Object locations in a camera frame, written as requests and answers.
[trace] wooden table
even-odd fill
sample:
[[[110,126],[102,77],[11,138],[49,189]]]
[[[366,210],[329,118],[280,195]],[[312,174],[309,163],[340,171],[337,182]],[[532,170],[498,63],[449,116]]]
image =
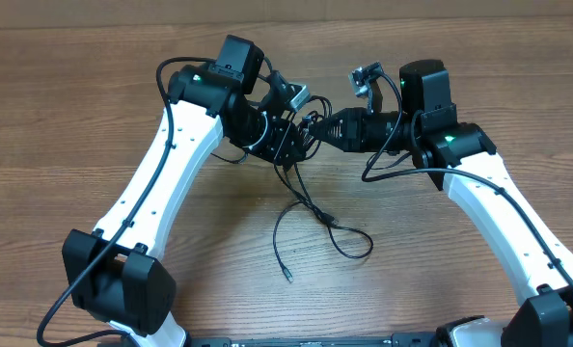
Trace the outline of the wooden table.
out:
[[[0,31],[0,346],[36,344],[37,325],[67,285],[60,251],[69,230],[90,231],[144,156],[161,115],[155,67],[177,55],[216,57],[228,33],[253,40],[335,110],[363,104],[346,79],[354,67],[379,60],[396,78],[408,62],[442,59],[460,120],[486,131],[573,251],[573,16]],[[226,141],[218,152],[239,154]],[[301,165],[315,201],[369,232],[374,252],[342,257],[311,214],[296,210],[278,235],[293,284],[271,246],[292,196],[256,158],[207,160],[164,260],[180,325],[196,336],[349,336],[510,317],[508,280],[464,213],[426,176],[363,183],[367,159],[325,146]],[[339,238],[353,253],[365,249]],[[103,327],[66,303],[46,335]]]

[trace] cable connector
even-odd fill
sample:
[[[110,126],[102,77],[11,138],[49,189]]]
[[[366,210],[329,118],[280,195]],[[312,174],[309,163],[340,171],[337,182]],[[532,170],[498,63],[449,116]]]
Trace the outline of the cable connector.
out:
[[[329,223],[330,226],[334,227],[338,224],[338,219],[329,213],[323,212],[323,219]]]
[[[177,147],[177,145],[173,144],[173,141],[171,141],[171,140],[167,140],[167,141],[164,143],[164,146],[170,147],[171,149],[175,149],[175,148]]]
[[[130,221],[130,220],[124,219],[124,220],[122,221],[122,226],[124,226],[124,227],[126,227],[126,228],[132,227],[133,225],[134,225],[134,222],[132,222],[132,221]]]
[[[290,282],[293,283],[293,275],[290,273],[290,271],[288,270],[288,268],[283,265],[281,266],[283,268],[283,274],[285,274],[286,279]]]
[[[302,122],[304,122],[304,123],[313,122],[313,115],[306,115],[306,116],[302,117]]]

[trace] wire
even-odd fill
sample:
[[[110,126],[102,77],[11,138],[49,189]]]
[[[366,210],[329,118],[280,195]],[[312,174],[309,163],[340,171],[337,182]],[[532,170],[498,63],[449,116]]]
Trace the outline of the wire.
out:
[[[293,120],[295,118],[295,114],[294,113],[289,113],[288,116],[286,116],[286,120],[288,120],[289,117],[291,117],[291,120]],[[280,178],[280,180],[282,181],[282,183],[288,188],[288,190],[295,196],[295,198],[297,199],[296,202],[291,203],[289,206],[287,206],[280,214],[280,216],[278,216],[278,220],[276,221],[276,225],[274,226],[274,233],[273,233],[273,244],[274,244],[274,253],[276,255],[276,260],[278,261],[278,265],[280,265],[281,270],[283,271],[283,274],[285,275],[286,279],[289,282],[293,282],[293,276],[290,273],[290,271],[288,270],[288,268],[285,266],[285,264],[283,263],[283,261],[280,259],[280,255],[278,253],[278,247],[276,246],[276,235],[278,233],[278,226],[280,224],[280,221],[284,218],[284,216],[288,213],[288,211],[290,211],[294,206],[298,205],[298,204],[303,204],[304,206],[306,206],[308,209],[311,210],[311,212],[313,212],[314,216],[323,224],[325,225],[325,227],[327,228],[327,231],[329,233],[329,237],[330,240],[332,241],[332,244],[334,245],[334,248],[336,248],[336,250],[342,254],[343,256],[350,258],[350,259],[361,259],[364,257],[367,257],[368,255],[370,255],[370,253],[372,253],[372,249],[374,247],[374,242],[372,241],[372,238],[366,234],[365,232],[357,229],[357,228],[353,228],[353,227],[341,227],[337,225],[337,221],[336,219],[323,212],[318,206],[316,206],[313,203],[313,200],[310,197],[310,194],[308,193],[308,190],[306,189],[306,186],[304,185],[304,181],[302,179],[301,174],[299,173],[299,168],[297,166],[297,163],[293,164],[293,168],[295,170],[295,173],[297,175],[297,180],[299,181],[299,184],[302,188],[302,193],[298,192],[297,190],[295,190],[293,188],[293,186],[291,185],[290,181],[288,180],[288,174],[287,171],[284,170],[285,173],[285,177],[282,177],[282,175],[280,174],[280,172],[278,171],[278,165],[277,165],[277,159],[278,156],[280,155],[280,152],[282,150],[282,146],[283,143],[285,141],[285,138],[287,137],[287,133],[290,129],[292,125],[292,122],[289,123],[288,128],[286,129],[285,132],[285,136],[283,137],[283,140],[280,143],[280,146],[278,147],[276,156],[274,157],[274,171],[276,172],[276,175]],[[341,249],[341,247],[338,245],[338,243],[336,242],[336,239],[334,237],[334,231],[333,229],[338,229],[338,230],[345,230],[345,231],[351,231],[351,232],[355,232],[358,233],[362,236],[364,236],[368,242],[369,242],[369,247],[368,250],[366,252],[364,252],[363,254],[348,254],[345,251],[343,251]]]
[[[372,154],[372,156],[368,159],[368,161],[366,162],[366,165],[369,164],[369,162],[372,160],[372,158],[376,155],[376,153]],[[371,170],[387,170],[387,169],[391,169],[394,168],[396,166],[398,166],[400,163],[402,163],[404,160],[408,159],[411,156],[410,152],[404,153],[401,157],[397,158],[395,160],[394,163],[383,167],[383,168],[372,168]]]
[[[402,171],[397,171],[397,172],[393,172],[393,173],[384,173],[384,174],[381,174],[381,175],[376,176],[376,177],[371,177],[369,179],[369,181],[373,182],[373,181],[378,181],[378,180],[392,178],[392,177],[404,176],[404,175],[408,175],[408,174],[431,174],[431,173],[462,175],[462,176],[471,178],[474,181],[477,181],[481,184],[484,184],[484,185],[492,188],[496,194],[503,196],[507,200],[507,202],[509,202],[509,204],[516,210],[518,215],[520,215],[522,220],[525,222],[525,224],[527,225],[527,227],[531,231],[531,234],[533,235],[533,237],[535,238],[535,240],[539,244],[539,247],[541,247],[541,249],[544,251],[544,253],[550,259],[551,263],[557,268],[557,271],[559,271],[559,274],[563,277],[563,279],[567,282],[569,287],[573,290],[573,280],[569,276],[567,271],[565,271],[565,269],[563,268],[560,259],[555,257],[552,250],[548,247],[548,245],[546,244],[546,241],[544,241],[544,239],[541,236],[541,234],[539,233],[539,231],[537,231],[537,228],[535,227],[535,225],[533,224],[533,222],[531,221],[531,219],[529,218],[529,216],[527,215],[525,210],[507,192],[507,190],[505,188],[500,187],[500,186],[496,185],[495,183],[493,183],[493,182],[491,182],[491,181],[489,181],[483,177],[480,177],[476,174],[473,174],[473,173],[468,173],[468,172],[457,170],[457,169],[443,169],[443,168],[409,169],[409,170],[402,170]]]
[[[381,153],[383,153],[386,150],[386,148],[388,147],[388,145],[390,144],[390,142],[394,138],[394,135],[396,134],[396,131],[400,126],[400,122],[402,121],[402,97],[400,97],[400,92],[398,91],[396,84],[394,83],[392,78],[390,78],[390,76],[388,76],[387,73],[385,73],[385,72],[377,72],[377,76],[382,77],[385,81],[387,81],[387,83],[390,85],[390,87],[392,87],[392,91],[394,91],[394,94],[396,95],[396,102],[398,104],[398,117],[396,118],[396,125],[394,126],[394,128],[390,132],[390,136],[388,136],[387,141],[385,141],[385,144],[383,144],[381,149],[374,155],[372,160],[366,164],[366,168],[364,169],[364,172],[362,173],[362,180],[364,182],[373,182],[373,180],[371,180],[371,179],[374,177],[368,177],[368,173],[370,172],[370,170],[372,170],[372,167],[374,166],[376,161],[381,156]]]
[[[274,67],[271,65],[271,62],[269,61],[269,58],[267,58],[267,56],[263,57],[263,60],[265,61],[265,63],[267,64],[267,68],[269,68],[269,73],[274,72]]]
[[[67,346],[71,346],[71,345],[74,345],[77,343],[89,341],[89,340],[92,340],[94,338],[98,338],[98,337],[102,337],[102,336],[106,336],[106,335],[120,335],[122,337],[128,337],[129,336],[129,333],[127,333],[127,332],[118,331],[118,330],[105,330],[102,332],[97,332],[97,333],[93,333],[93,334],[87,334],[84,336],[76,337],[76,338],[73,338],[71,340],[64,341],[64,342],[48,342],[48,341],[44,340],[44,331],[46,330],[46,326],[48,325],[50,320],[53,318],[53,316],[55,315],[57,310],[64,304],[66,299],[70,296],[70,294],[74,291],[74,289],[78,286],[78,284],[83,279],[85,279],[94,270],[94,268],[97,266],[97,264],[115,246],[115,244],[120,239],[120,237],[122,237],[123,233],[131,225],[132,220],[134,219],[134,216],[136,215],[136,213],[141,208],[141,205],[143,204],[143,202],[145,201],[147,196],[150,194],[151,188],[153,188],[153,185],[155,184],[156,180],[160,176],[160,173],[162,172],[162,169],[164,168],[164,165],[166,164],[167,158],[169,156],[169,152],[171,151],[172,146],[173,146],[174,127],[173,127],[173,111],[171,109],[171,103],[169,101],[169,96],[164,91],[164,85],[162,84],[162,69],[169,64],[177,63],[177,62],[211,63],[211,62],[213,62],[213,60],[212,59],[206,59],[206,58],[195,58],[195,57],[171,58],[171,59],[168,59],[168,60],[160,63],[160,65],[156,69],[155,79],[156,79],[156,83],[158,85],[158,90],[160,91],[160,96],[162,97],[162,101],[164,102],[164,107],[166,108],[166,111],[167,111],[167,121],[168,121],[168,128],[169,128],[169,134],[167,136],[167,142],[164,146],[164,151],[162,152],[162,157],[160,158],[160,162],[158,163],[158,166],[156,167],[153,175],[151,176],[150,181],[148,182],[148,185],[145,187],[145,190],[143,191],[143,193],[141,194],[139,199],[136,201],[136,203],[134,204],[134,206],[130,210],[130,213],[128,213],[128,216],[122,221],[122,226],[117,230],[117,232],[113,235],[111,240],[106,244],[106,246],[102,249],[102,251],[100,251],[100,253],[95,256],[94,260],[92,260],[92,262],[90,262],[90,264],[85,268],[85,270],[83,270],[81,272],[81,274],[79,274],[79,276],[76,277],[76,279],[72,282],[72,284],[70,284],[68,286],[68,288],[64,291],[64,293],[62,293],[62,295],[59,297],[59,299],[57,299],[55,304],[53,304],[53,306],[50,308],[50,310],[42,318],[42,321],[40,322],[40,325],[38,326],[38,330],[36,331],[36,341],[42,347],[67,347]],[[138,346],[138,343],[136,342],[136,340],[134,340],[134,338],[131,338],[131,340],[134,342],[135,345]]]
[[[411,118],[411,147],[420,149],[418,146],[417,139],[415,138],[415,124],[418,121],[418,118],[422,115],[422,110],[415,111],[415,114]]]
[[[211,155],[215,156],[216,158],[218,158],[222,161],[226,161],[227,163],[231,163],[231,164],[242,164],[243,162],[246,161],[246,159],[248,159],[248,153],[247,152],[244,152],[244,155],[241,158],[234,159],[234,160],[223,158],[220,155],[214,154],[214,153],[211,153]]]
[[[332,102],[325,96],[319,96],[319,95],[313,95],[311,96],[310,100],[308,100],[307,103],[310,103],[312,101],[319,101],[321,103],[321,105],[323,106],[323,116],[321,116],[317,111],[313,111],[314,113],[316,113],[316,115],[313,116],[313,122],[316,122],[316,120],[318,118],[322,118],[322,119],[328,119],[330,117],[332,117],[333,115],[333,110],[332,110]],[[310,150],[310,148],[312,148],[314,146],[314,143],[316,142],[316,148],[314,149],[313,153],[310,154],[309,156],[304,158],[304,161],[306,160],[310,160],[312,159],[316,153],[318,152],[318,149],[321,147],[321,142],[317,139],[312,139],[309,143],[309,145],[306,147],[306,151]]]

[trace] robotic arm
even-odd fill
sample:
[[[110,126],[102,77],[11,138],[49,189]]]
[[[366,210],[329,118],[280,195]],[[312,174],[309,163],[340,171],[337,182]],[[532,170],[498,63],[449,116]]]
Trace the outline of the robotic arm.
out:
[[[258,108],[250,106],[244,96],[254,88],[263,58],[253,43],[229,36],[215,62],[176,72],[168,94],[163,95],[168,105],[158,132],[128,187],[92,234],[73,230],[64,244],[62,253],[74,304],[109,322],[138,346],[194,344],[170,313],[176,284],[160,260],[195,175],[222,137],[286,169],[306,157],[307,147],[297,127],[288,116],[282,118],[283,112],[292,115],[310,100],[306,86],[290,84],[272,70],[266,78],[260,77],[270,84],[270,92]],[[368,98],[368,107],[344,109],[328,119],[306,123],[303,131],[344,151],[408,150],[417,168],[413,173],[429,173],[437,188],[445,190],[473,220],[502,263],[521,306],[509,323],[468,318],[447,324],[436,333],[419,334],[417,338],[409,334],[407,343],[454,347],[572,345],[573,254],[520,194],[485,133],[475,124],[457,122],[443,63],[419,61],[400,70],[404,112],[381,112],[382,96],[376,80],[382,74],[378,63],[353,71],[349,79],[356,95]],[[128,220],[159,166],[165,146],[170,150],[162,171],[134,218]],[[493,182],[498,189],[485,182]],[[524,211],[541,239],[534,237],[524,216],[506,196]],[[551,251],[543,253],[542,247]],[[106,255],[96,261],[104,250]],[[89,266],[92,271],[85,274]],[[41,341],[41,332],[43,329],[39,330],[41,345],[53,345]],[[405,345],[405,338],[405,334],[395,334],[382,343],[398,345],[403,341]]]

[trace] white arm segment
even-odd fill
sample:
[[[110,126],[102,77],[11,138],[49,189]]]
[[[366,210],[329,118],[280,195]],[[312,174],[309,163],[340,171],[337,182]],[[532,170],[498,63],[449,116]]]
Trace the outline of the white arm segment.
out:
[[[455,169],[487,178],[507,192],[525,210],[546,244],[573,279],[573,253],[546,227],[511,178],[499,154],[486,152],[460,159]],[[538,295],[537,287],[548,284],[553,289],[567,286],[550,259],[535,241],[531,231],[507,200],[492,188],[465,176],[445,174],[443,188],[476,225],[492,252],[501,262],[514,289],[518,305]]]
[[[171,149],[160,176],[134,217],[134,225],[117,242],[129,249],[142,243],[148,247],[147,255],[158,260],[164,256],[171,225],[194,177],[223,137],[220,117],[207,116],[206,108],[180,101],[172,105],[172,110],[175,148]],[[122,196],[95,225],[95,229],[104,230],[103,239],[113,237],[150,181],[164,151],[168,126],[165,110],[158,133],[141,165]],[[145,337],[118,322],[111,321],[109,324],[115,329],[129,332],[141,347],[181,347],[186,338],[184,329],[177,324],[171,312],[155,334]]]

